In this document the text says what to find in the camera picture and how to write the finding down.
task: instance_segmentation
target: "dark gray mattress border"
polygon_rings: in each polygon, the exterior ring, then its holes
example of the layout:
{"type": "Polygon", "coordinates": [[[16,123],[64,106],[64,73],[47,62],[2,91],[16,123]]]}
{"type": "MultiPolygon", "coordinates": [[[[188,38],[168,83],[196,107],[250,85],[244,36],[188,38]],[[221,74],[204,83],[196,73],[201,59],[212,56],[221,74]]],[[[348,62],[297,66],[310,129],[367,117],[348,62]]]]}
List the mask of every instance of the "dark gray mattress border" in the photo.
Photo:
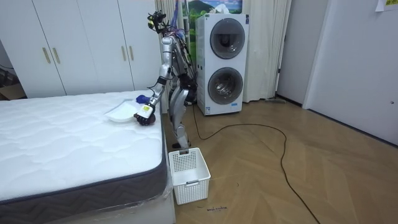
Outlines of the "dark gray mattress border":
{"type": "Polygon", "coordinates": [[[139,203],[163,193],[167,186],[164,121],[162,161],[148,171],[69,189],[0,202],[0,223],[47,223],[85,212],[139,203]]]}

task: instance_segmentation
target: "herringbone parquet floor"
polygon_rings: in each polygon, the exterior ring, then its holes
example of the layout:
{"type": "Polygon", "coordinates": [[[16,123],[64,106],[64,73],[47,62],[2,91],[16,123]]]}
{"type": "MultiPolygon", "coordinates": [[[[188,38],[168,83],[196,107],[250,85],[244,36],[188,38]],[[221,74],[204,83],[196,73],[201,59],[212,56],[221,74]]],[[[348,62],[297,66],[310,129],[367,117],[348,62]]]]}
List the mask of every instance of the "herringbone parquet floor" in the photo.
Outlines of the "herringbone parquet floor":
{"type": "MultiPolygon", "coordinates": [[[[240,113],[210,117],[195,109],[202,137],[238,123],[283,130],[290,183],[322,224],[398,223],[398,149],[289,103],[252,102],[240,113]]],[[[192,107],[184,124],[211,180],[208,199],[175,206],[177,224],[315,223],[284,180],[281,133],[238,126],[202,141],[192,107]]],[[[175,140],[166,133],[172,151],[175,140]]]]}

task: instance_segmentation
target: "quilted mattress top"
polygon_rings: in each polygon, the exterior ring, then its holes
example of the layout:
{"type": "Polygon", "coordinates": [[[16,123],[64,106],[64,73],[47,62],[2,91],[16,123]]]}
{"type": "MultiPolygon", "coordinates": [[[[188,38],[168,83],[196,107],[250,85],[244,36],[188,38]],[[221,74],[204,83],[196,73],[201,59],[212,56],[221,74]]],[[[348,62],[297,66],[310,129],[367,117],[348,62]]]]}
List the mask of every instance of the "quilted mattress top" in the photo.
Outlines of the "quilted mattress top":
{"type": "MultiPolygon", "coordinates": [[[[157,167],[163,150],[159,105],[150,126],[104,117],[141,94],[152,92],[0,101],[0,201],[157,167]]],[[[140,107],[135,100],[131,103],[140,107]]]]}

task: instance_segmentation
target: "robot leg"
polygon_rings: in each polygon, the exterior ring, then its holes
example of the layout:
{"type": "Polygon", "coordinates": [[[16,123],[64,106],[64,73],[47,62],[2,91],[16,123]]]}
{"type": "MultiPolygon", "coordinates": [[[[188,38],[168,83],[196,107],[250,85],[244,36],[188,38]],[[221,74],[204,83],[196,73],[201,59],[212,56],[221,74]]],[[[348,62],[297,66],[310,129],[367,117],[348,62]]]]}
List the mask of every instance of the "robot leg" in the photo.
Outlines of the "robot leg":
{"type": "Polygon", "coordinates": [[[182,118],[187,110],[185,107],[185,99],[188,96],[188,90],[181,90],[178,87],[171,96],[169,116],[173,126],[175,138],[177,139],[181,149],[188,149],[190,144],[188,141],[185,126],[181,123],[182,118]]]}

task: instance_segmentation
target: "washing machine door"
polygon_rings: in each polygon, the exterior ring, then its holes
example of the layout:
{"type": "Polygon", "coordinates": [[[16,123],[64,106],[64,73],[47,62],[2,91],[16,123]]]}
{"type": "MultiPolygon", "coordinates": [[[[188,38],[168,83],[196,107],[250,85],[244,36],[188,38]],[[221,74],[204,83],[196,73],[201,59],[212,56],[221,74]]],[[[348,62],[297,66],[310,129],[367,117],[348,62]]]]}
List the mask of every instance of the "washing machine door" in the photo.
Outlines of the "washing machine door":
{"type": "Polygon", "coordinates": [[[234,102],[242,93],[242,89],[242,76],[233,68],[221,68],[217,70],[211,76],[208,83],[210,98],[220,105],[227,105],[234,102]]]}
{"type": "Polygon", "coordinates": [[[220,20],[211,30],[211,49],[219,58],[236,57],[241,52],[244,41],[244,29],[241,23],[235,19],[220,20]]]}

